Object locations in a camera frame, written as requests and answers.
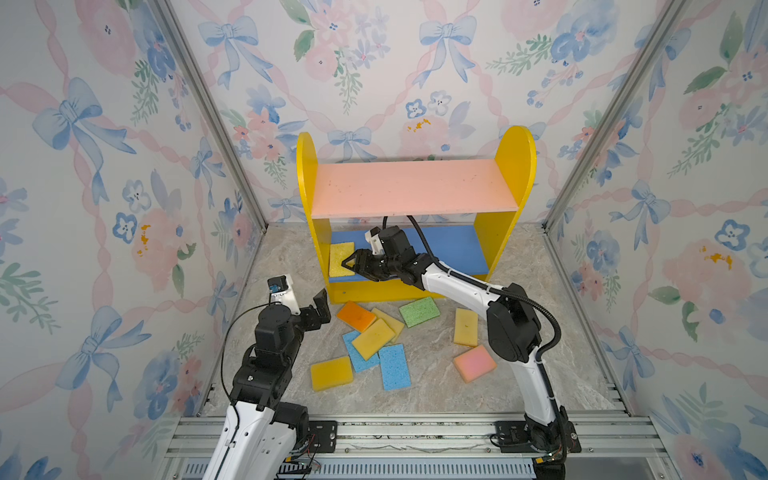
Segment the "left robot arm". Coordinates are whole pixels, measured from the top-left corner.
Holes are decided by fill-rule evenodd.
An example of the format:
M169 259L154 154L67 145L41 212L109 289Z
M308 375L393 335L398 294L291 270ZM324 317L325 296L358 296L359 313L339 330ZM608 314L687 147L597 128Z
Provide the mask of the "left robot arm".
M273 298L258 309L254 343L243 355L228 394L224 426L206 479L274 479L287 459L309 451L308 409L284 402L305 333L329 323L328 293L293 309Z

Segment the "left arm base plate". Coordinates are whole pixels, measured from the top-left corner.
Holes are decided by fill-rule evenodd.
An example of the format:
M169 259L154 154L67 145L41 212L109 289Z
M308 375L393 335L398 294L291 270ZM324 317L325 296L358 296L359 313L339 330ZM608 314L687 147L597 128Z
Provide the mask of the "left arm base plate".
M339 423L335 420L299 420L289 423L288 428L295 433L291 454L334 453L337 444Z

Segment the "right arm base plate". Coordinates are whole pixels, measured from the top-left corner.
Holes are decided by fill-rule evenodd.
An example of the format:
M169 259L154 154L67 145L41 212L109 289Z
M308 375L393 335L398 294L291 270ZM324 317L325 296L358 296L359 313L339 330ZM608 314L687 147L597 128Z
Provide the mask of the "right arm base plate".
M489 440L502 453L560 454L561 429L557 421L541 426L528 419L496 421Z

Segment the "yellow pink blue toy shelf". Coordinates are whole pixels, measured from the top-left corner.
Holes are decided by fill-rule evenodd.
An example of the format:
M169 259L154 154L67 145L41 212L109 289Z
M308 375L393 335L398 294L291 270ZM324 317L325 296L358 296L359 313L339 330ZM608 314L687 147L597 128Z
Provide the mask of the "yellow pink blue toy shelf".
M471 226L427 227L424 232L448 266L489 280L533 189L536 170L533 135L521 126L505 132L492 159L448 161L321 164L311 136L301 133L299 192L330 301L392 302L427 295L398 279L331 278L332 244L367 245L362 229L334 232L335 219L367 218L376 226L383 217L471 214Z

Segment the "yellow sponge with green back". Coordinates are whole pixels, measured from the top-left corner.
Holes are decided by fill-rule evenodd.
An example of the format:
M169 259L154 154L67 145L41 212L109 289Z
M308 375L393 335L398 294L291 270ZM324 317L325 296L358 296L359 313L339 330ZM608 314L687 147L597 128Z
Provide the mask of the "yellow sponge with green back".
M394 336L395 332L388 324L383 319L378 319L352 341L352 346L364 361L368 361Z

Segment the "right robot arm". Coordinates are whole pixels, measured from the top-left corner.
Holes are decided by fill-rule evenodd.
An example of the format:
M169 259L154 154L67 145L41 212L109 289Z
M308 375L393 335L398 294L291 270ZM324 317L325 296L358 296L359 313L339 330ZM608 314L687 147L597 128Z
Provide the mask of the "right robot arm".
M331 263L372 281L395 278L422 291L442 295L474 311L487 324L490 348L508 361L524 401L528 444L551 456L568 453L567 418L558 404L543 353L560 341L554 316L514 285L489 284L450 268L432 252L403 247L382 248L379 254L358 249Z

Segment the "bright yellow cellulose sponge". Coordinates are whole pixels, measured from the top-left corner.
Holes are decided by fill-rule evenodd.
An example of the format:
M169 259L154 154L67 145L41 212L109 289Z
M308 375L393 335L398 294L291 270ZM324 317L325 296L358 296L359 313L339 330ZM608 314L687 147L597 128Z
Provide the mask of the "bright yellow cellulose sponge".
M353 242L336 243L330 245L329 277L342 278L354 275L354 271L343 266L343 262L356 251Z

